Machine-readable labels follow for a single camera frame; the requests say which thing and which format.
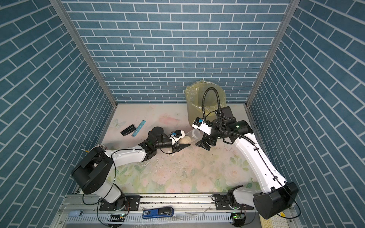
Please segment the clear rice jar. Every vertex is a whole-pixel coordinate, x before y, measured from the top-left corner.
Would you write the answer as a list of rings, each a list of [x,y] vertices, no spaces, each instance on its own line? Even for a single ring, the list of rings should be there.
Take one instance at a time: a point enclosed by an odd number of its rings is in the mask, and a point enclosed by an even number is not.
[[[182,138],[182,139],[179,140],[179,142],[181,144],[190,144],[191,141],[192,141],[191,137],[189,137],[187,135],[184,138]]]

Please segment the white lidded rice jar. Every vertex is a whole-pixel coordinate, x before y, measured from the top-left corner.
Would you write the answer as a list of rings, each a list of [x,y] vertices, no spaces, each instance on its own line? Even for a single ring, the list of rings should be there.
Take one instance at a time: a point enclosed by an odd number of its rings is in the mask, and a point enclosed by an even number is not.
[[[188,136],[191,140],[198,140],[202,137],[200,130],[193,129],[190,132],[186,133],[185,136]]]

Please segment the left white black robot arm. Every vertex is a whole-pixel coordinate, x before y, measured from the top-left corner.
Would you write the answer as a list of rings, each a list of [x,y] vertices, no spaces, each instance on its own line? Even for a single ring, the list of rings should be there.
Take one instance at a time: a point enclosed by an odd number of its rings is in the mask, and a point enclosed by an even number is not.
[[[158,150],[171,149],[179,152],[190,144],[179,143],[185,137],[184,131],[176,130],[170,135],[157,126],[148,132],[148,137],[137,147],[119,150],[106,150],[102,145],[95,146],[75,166],[71,176],[85,195],[99,196],[98,203],[110,205],[112,210],[125,210],[128,206],[126,196],[116,186],[117,167],[134,162],[145,162],[153,158]]]

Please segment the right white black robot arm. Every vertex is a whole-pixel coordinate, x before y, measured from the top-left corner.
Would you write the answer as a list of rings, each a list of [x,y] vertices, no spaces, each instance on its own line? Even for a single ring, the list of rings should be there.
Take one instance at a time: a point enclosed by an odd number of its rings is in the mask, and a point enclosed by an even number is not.
[[[290,208],[299,189],[294,182],[287,182],[269,161],[250,125],[244,120],[237,121],[228,106],[214,113],[216,119],[212,122],[205,117],[194,120],[193,128],[204,133],[195,145],[209,151],[217,140],[228,138],[228,143],[236,146],[252,168],[261,190],[259,193],[250,193],[243,186],[236,186],[227,193],[229,205],[233,208],[241,205],[254,207],[264,219]]]

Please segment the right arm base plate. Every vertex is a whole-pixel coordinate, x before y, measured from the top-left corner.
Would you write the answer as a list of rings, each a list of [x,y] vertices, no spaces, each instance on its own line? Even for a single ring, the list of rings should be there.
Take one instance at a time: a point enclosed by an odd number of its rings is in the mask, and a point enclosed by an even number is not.
[[[215,204],[216,210],[228,211],[228,210],[253,210],[252,206],[246,204],[239,204],[230,193],[219,194],[215,193],[211,196],[212,201]]]

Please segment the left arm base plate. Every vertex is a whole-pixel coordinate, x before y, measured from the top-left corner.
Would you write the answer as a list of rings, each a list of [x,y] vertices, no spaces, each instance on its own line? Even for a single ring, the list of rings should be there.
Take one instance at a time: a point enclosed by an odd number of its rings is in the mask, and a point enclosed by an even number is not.
[[[140,195],[122,195],[114,203],[102,200],[99,206],[100,211],[137,211],[139,208]]]

